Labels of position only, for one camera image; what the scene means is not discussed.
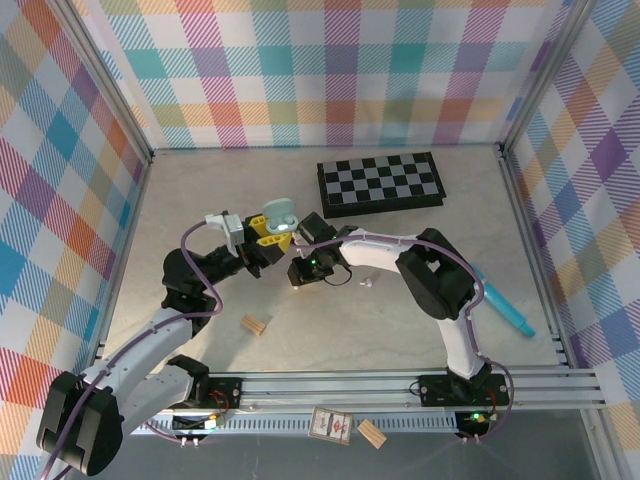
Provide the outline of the mint green earbud charging case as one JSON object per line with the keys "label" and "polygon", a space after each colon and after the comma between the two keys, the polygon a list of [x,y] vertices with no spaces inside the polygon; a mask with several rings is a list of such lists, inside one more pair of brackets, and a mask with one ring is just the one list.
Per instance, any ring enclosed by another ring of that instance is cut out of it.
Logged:
{"label": "mint green earbud charging case", "polygon": [[[298,228],[299,220],[294,215],[294,202],[289,198],[280,198],[267,202],[263,207],[263,215],[267,219],[267,228],[271,234],[293,232]],[[294,224],[285,222],[286,215],[296,218]]]}

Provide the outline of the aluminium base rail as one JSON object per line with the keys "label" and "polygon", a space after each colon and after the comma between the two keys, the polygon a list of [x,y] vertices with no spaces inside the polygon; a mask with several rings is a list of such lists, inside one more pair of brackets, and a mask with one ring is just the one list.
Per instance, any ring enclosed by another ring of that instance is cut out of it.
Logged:
{"label": "aluminium base rail", "polygon": [[423,407],[418,387],[422,375],[445,375],[443,370],[373,370],[325,372],[211,372],[189,357],[172,359],[155,374],[147,372],[149,361],[138,354],[120,360],[100,381],[110,388],[120,406],[142,407],[151,399],[152,413],[163,410],[209,410],[195,408],[193,393],[204,378],[243,379],[238,413],[307,413],[315,407],[348,413],[418,410],[476,411],[509,407],[524,409],[599,409],[604,406],[595,374],[590,370],[558,367],[531,367],[505,372],[499,367],[491,374],[505,377],[510,401],[507,406]]}

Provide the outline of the aluminium side rail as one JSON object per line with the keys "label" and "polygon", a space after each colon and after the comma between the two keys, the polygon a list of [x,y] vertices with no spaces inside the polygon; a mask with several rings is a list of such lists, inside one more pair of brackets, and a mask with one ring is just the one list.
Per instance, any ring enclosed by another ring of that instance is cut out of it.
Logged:
{"label": "aluminium side rail", "polygon": [[[571,346],[569,336],[559,315],[549,280],[545,276],[544,265],[536,242],[533,228],[527,216],[525,204],[516,181],[513,162],[509,152],[498,143],[496,153],[500,171],[509,193],[509,199],[517,217],[518,228],[522,236],[527,260],[532,270],[534,283],[542,300],[543,310],[549,322],[552,337],[562,346],[570,369],[578,367],[577,357]],[[589,447],[602,480],[633,480],[619,442],[614,438],[612,420],[603,409],[581,409],[581,420],[586,432]]]}
{"label": "aluminium side rail", "polygon": [[92,331],[88,350],[88,365],[91,365],[96,360],[98,354],[103,351],[104,346],[106,345],[106,339],[112,323],[117,298],[122,286],[126,264],[133,244],[135,230],[149,182],[151,167],[152,163],[147,163],[143,167],[140,182],[132,191],[133,197],[129,201],[129,215],[125,222],[123,233],[118,237],[118,249],[116,250],[111,276],[105,290],[99,315]]}

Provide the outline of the aluminium frame post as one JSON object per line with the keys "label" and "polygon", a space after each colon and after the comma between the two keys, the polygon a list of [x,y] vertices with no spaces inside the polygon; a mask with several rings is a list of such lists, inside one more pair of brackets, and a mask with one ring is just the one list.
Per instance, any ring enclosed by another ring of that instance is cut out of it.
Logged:
{"label": "aluminium frame post", "polygon": [[497,137],[497,149],[506,158],[532,121],[535,110],[556,78],[598,0],[553,0],[551,19],[544,36],[525,61],[525,74],[505,123]]}
{"label": "aluminium frame post", "polygon": [[145,159],[145,162],[151,164],[153,160],[152,147],[107,67],[73,0],[48,0],[48,2],[51,8],[56,10],[57,18],[71,37],[74,47],[86,63],[87,70],[98,89],[105,95],[109,107],[123,126],[128,140],[136,152]]}

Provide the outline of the playing card box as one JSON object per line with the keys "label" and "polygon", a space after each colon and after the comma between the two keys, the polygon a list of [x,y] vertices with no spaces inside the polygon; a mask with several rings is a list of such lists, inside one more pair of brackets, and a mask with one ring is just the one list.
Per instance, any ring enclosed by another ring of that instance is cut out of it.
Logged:
{"label": "playing card box", "polygon": [[354,419],[351,414],[315,407],[312,413],[308,435],[340,445],[350,443]]}

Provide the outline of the black grey chessboard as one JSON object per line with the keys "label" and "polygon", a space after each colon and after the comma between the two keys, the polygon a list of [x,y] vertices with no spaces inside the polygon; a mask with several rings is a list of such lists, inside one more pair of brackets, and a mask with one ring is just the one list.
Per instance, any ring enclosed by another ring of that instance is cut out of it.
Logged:
{"label": "black grey chessboard", "polygon": [[327,219],[437,207],[446,198],[429,152],[323,162],[317,178]]}

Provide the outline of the black power connector board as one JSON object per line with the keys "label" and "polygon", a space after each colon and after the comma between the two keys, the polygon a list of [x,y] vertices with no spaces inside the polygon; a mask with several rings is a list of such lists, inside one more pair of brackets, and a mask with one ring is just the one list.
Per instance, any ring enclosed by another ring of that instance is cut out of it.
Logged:
{"label": "black power connector board", "polygon": [[207,443],[212,432],[226,423],[222,413],[212,413],[201,418],[173,416],[171,431],[179,440],[181,447],[193,446],[198,448]]}
{"label": "black power connector board", "polygon": [[480,443],[482,436],[486,435],[496,420],[494,409],[486,411],[463,411],[455,413],[457,432],[455,435],[464,443]]}

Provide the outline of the teal blue marker pen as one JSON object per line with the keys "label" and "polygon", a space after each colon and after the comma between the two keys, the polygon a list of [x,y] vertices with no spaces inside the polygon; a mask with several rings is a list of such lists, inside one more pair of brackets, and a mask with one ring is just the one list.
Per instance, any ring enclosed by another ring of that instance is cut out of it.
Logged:
{"label": "teal blue marker pen", "polygon": [[498,289],[490,283],[485,275],[475,265],[472,266],[474,272],[481,280],[484,290],[483,300],[486,301],[501,317],[509,323],[515,330],[523,336],[533,338],[535,330],[529,325],[527,319],[507,300]]}

